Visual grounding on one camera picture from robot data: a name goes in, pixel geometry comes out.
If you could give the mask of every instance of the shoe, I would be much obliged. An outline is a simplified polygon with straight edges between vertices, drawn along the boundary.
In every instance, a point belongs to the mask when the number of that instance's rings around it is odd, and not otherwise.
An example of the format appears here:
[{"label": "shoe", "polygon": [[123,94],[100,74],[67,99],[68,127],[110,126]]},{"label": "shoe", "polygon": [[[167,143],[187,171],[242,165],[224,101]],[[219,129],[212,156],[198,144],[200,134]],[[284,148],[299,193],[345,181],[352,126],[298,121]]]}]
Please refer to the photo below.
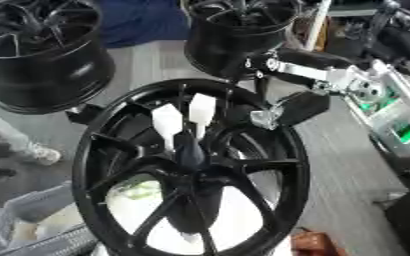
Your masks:
[{"label": "shoe", "polygon": [[30,161],[45,166],[53,165],[62,159],[62,154],[59,151],[32,142],[28,145],[26,155]]}]

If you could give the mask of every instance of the white foam block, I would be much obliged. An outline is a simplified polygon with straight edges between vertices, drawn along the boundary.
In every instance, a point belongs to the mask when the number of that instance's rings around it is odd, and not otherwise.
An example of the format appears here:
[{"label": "white foam block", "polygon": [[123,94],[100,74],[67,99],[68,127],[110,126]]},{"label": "white foam block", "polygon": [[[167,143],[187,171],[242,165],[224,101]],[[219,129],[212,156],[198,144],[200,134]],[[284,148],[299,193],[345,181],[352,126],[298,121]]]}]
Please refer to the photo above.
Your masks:
[{"label": "white foam block", "polygon": [[163,137],[165,148],[174,150],[174,135],[183,130],[183,116],[172,104],[166,104],[152,110],[152,122],[155,130]]},{"label": "white foam block", "polygon": [[197,124],[197,138],[202,139],[216,112],[216,98],[196,93],[189,104],[189,120]]}]

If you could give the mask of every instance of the wheel lip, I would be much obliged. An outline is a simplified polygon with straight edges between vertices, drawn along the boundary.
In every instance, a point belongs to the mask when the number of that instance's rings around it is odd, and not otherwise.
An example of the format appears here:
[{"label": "wheel lip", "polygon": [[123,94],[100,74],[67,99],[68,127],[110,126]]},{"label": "wheel lip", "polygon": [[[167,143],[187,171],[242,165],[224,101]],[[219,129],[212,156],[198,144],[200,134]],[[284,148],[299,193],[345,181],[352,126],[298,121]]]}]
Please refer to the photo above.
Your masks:
[{"label": "wheel lip", "polygon": [[[129,237],[127,232],[124,231],[120,227],[120,225],[112,218],[112,223],[110,223],[112,226],[108,227],[104,225],[104,220],[100,219],[98,214],[93,211],[94,207],[93,205],[89,202],[89,199],[86,197],[86,163],[87,159],[89,156],[90,152],[90,134],[93,131],[97,131],[98,128],[102,127],[105,123],[107,123],[107,120],[109,120],[112,116],[117,114],[123,107],[124,104],[123,102],[128,99],[132,100],[137,100],[137,99],[142,99],[151,93],[161,91],[167,86],[171,87],[170,89],[179,88],[179,85],[181,84],[186,84],[186,83],[208,83],[212,84],[213,86],[218,86],[215,88],[219,88],[221,90],[225,90],[226,88],[232,89],[232,90],[238,90],[238,93],[243,93],[245,96],[249,98],[249,101],[253,102],[257,107],[260,107],[261,109],[265,109],[269,107],[267,103],[260,103],[259,100],[256,98],[256,95],[246,91],[245,89],[238,88],[238,87],[232,87],[226,83],[215,81],[215,80],[209,80],[209,79],[175,79],[175,80],[166,80],[158,83],[154,83],[148,86],[140,87],[132,92],[127,93],[126,95],[123,95],[122,97],[118,98],[115,100],[112,104],[110,104],[107,108],[104,109],[104,111],[89,125],[87,130],[84,132],[82,139],[79,143],[76,155],[75,155],[75,160],[73,163],[73,174],[72,174],[72,180],[73,180],[73,196],[75,198],[75,202],[77,206],[79,207],[79,211],[81,212],[81,215],[86,223],[89,223],[89,226],[91,228],[92,233],[97,236],[100,240],[104,241],[107,246],[110,246],[110,249],[116,253],[119,254],[129,254],[132,253],[132,255],[141,255],[136,251],[134,248],[131,246],[127,245],[128,241],[116,241],[113,238],[115,238],[111,230],[115,229],[115,232],[122,233],[123,235],[126,235]],[[296,196],[298,198],[297,202],[297,207],[295,209],[295,212],[289,213],[289,218],[284,221],[284,223],[281,223],[284,228],[282,233],[278,233],[275,237],[270,239],[268,243],[263,244],[263,246],[260,246],[256,249],[248,249],[246,251],[236,251],[236,248],[234,249],[229,249],[229,250],[224,250],[221,251],[221,255],[261,255],[262,253],[267,253],[268,251],[272,250],[278,243],[280,243],[292,230],[292,228],[295,226],[297,223],[298,219],[300,218],[304,207],[306,205],[307,199],[308,199],[308,194],[309,194],[309,186],[310,186],[310,168],[309,168],[309,160],[308,156],[306,154],[304,145],[301,141],[301,138],[297,131],[292,128],[292,127],[281,127],[279,128],[282,130],[283,135],[286,136],[286,140],[289,142],[290,147],[293,149],[294,155],[296,155],[296,158],[301,161],[301,164],[299,165],[299,168],[301,169],[300,173],[301,175],[297,175],[299,180],[297,181],[297,186],[300,186],[303,189],[302,191],[299,191],[299,194]],[[160,251],[156,249],[150,249],[147,255],[169,255],[167,253],[162,252],[160,254]]]},{"label": "wheel lip", "polygon": [[[96,24],[94,24],[94,27],[92,28],[91,31],[80,36],[76,40],[73,40],[64,48],[49,49],[49,50],[45,50],[42,52],[37,52],[37,53],[30,54],[30,55],[25,55],[25,56],[0,57],[0,60],[23,60],[23,59],[30,59],[30,58],[45,58],[45,57],[49,58],[51,56],[59,56],[59,55],[67,54],[67,53],[69,54],[71,51],[76,50],[78,47],[82,47],[84,44],[92,41],[92,38],[98,36],[99,25],[102,24],[103,14],[100,8],[97,6],[97,4],[95,4],[93,1],[89,1],[89,0],[76,0],[76,1],[82,4],[85,4],[86,6],[89,6],[96,12],[98,18],[97,18]],[[9,2],[0,1],[0,5],[7,4],[7,3]]]},{"label": "wheel lip", "polygon": [[281,24],[278,24],[278,25],[271,25],[271,26],[264,26],[264,27],[259,27],[259,28],[248,29],[248,28],[243,28],[243,27],[233,27],[233,26],[227,26],[227,25],[211,22],[211,21],[207,20],[206,18],[201,17],[194,10],[192,10],[191,7],[189,6],[190,1],[191,0],[189,0],[188,3],[186,4],[186,6],[187,6],[186,9],[187,9],[188,14],[193,18],[193,22],[194,21],[200,21],[200,22],[205,23],[205,25],[214,26],[215,28],[218,28],[218,29],[231,31],[231,32],[234,32],[235,34],[240,35],[240,36],[242,36],[242,35],[244,35],[244,36],[256,36],[256,35],[265,35],[265,34],[279,32],[281,30],[286,29],[289,25],[291,25],[298,18],[299,14],[301,12],[300,2],[298,0],[289,0],[289,2],[294,7],[294,13],[287,21],[285,21]]}]

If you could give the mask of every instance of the stacked wheel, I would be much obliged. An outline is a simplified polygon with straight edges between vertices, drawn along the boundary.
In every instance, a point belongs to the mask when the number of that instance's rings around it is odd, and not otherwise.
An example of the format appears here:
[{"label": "stacked wheel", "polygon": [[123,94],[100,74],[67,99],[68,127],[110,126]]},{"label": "stacked wheel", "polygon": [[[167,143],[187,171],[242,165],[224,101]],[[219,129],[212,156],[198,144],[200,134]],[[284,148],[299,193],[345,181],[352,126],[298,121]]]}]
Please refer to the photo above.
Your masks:
[{"label": "stacked wheel", "polygon": [[45,114],[104,89],[114,66],[98,41],[100,21],[88,0],[0,1],[0,106]]}]

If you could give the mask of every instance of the machine arm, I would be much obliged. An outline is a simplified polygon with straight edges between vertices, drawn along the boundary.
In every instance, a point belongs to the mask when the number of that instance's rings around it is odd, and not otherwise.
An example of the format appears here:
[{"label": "machine arm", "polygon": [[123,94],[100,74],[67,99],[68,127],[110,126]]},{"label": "machine arm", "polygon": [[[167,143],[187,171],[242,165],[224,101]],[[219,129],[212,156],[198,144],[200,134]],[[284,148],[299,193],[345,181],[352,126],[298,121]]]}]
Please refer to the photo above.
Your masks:
[{"label": "machine arm", "polygon": [[[310,89],[278,100],[270,110],[253,111],[251,119],[255,125],[266,129],[295,125],[326,111],[329,95],[339,95],[359,122],[388,150],[410,156],[408,78],[380,60],[365,67],[325,53],[288,54],[289,58],[283,58],[281,52],[267,53],[246,61],[246,67],[256,69],[258,77],[262,74],[281,80],[302,78],[301,84]],[[303,97],[315,99],[320,105],[303,101]]]}]

